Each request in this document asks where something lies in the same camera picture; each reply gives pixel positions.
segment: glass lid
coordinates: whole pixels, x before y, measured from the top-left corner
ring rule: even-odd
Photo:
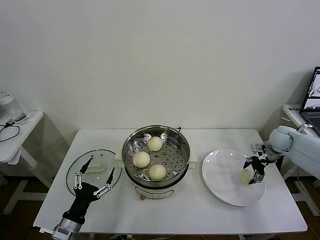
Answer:
[[[113,176],[110,185],[114,187],[122,171],[119,161],[115,160],[114,152],[105,149],[89,151],[75,160],[68,170],[66,185],[73,195],[76,195],[74,191],[75,173],[79,173],[86,166],[87,169],[82,175],[82,182],[96,186],[99,189],[106,184],[112,172]]]

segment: white table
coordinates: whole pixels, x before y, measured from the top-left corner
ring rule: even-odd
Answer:
[[[285,114],[290,118],[290,120],[297,127],[306,123],[306,120],[300,115],[300,107],[301,105],[297,105],[297,104],[285,104],[282,107]],[[302,132],[307,135],[311,135],[319,138],[319,135],[312,128],[305,128],[304,130],[302,130]],[[281,174],[283,176],[283,179],[286,179],[289,176],[291,176],[293,172],[296,171],[297,168],[298,168],[297,165],[289,161],[286,165],[284,165],[281,168]],[[296,202],[304,201],[314,216],[320,216],[320,210],[317,208],[317,205],[314,203],[310,195],[306,194],[306,192],[308,191],[305,188],[305,186],[303,184],[299,184],[297,181],[294,181],[294,184],[300,192],[300,193],[292,194],[295,201]],[[315,188],[320,187],[320,180],[319,179],[316,180],[312,185]]]
[[[66,174],[82,154],[94,149],[116,152],[133,129],[82,129],[78,131],[33,223],[52,233],[74,196]],[[200,169],[205,156],[216,149],[234,149],[251,155],[252,142],[262,142],[254,129],[182,129],[198,153],[172,197],[140,200],[123,171],[115,187],[93,202],[85,216],[84,233],[239,235],[304,232],[307,225],[275,165],[268,166],[266,192],[257,203],[239,207],[214,196],[205,186]]]
[[[52,178],[49,175],[38,170],[38,162],[22,147],[24,141],[39,123],[44,114],[42,113],[42,111],[26,111],[25,113],[27,114],[29,120],[27,123],[20,126],[19,135],[8,141],[0,143],[0,163],[17,164],[21,155],[23,164],[28,168],[28,170],[32,172],[33,175],[35,175],[44,185],[50,188],[53,181]],[[11,117],[5,114],[0,119],[0,124],[4,125],[10,119]],[[16,134],[16,132],[16,127],[8,127],[1,133],[1,139],[11,137]],[[4,208],[3,214],[10,214],[18,200],[43,201],[45,199],[46,193],[23,192],[27,184],[27,180],[22,180],[20,182],[8,204]]]

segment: laptop screen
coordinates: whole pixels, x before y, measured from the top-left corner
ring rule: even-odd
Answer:
[[[301,111],[320,112],[320,67],[314,69],[312,81],[305,96]]]

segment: pot lid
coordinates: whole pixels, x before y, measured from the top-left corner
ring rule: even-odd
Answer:
[[[112,181],[109,183],[114,187],[121,175],[122,168],[119,161],[115,160],[115,153],[110,150],[99,149],[88,151],[78,157],[71,165],[66,176],[66,185],[73,195],[75,194],[75,173],[83,172],[84,166],[87,169],[82,173],[82,182],[102,188],[106,182],[111,180],[110,175],[113,171]]]
[[[10,92],[2,91],[0,92],[0,105],[6,105],[11,103],[14,100],[14,97]]]

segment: laptop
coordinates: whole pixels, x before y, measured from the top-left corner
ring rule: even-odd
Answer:
[[[314,69],[300,114],[320,136],[320,66],[316,66]]]

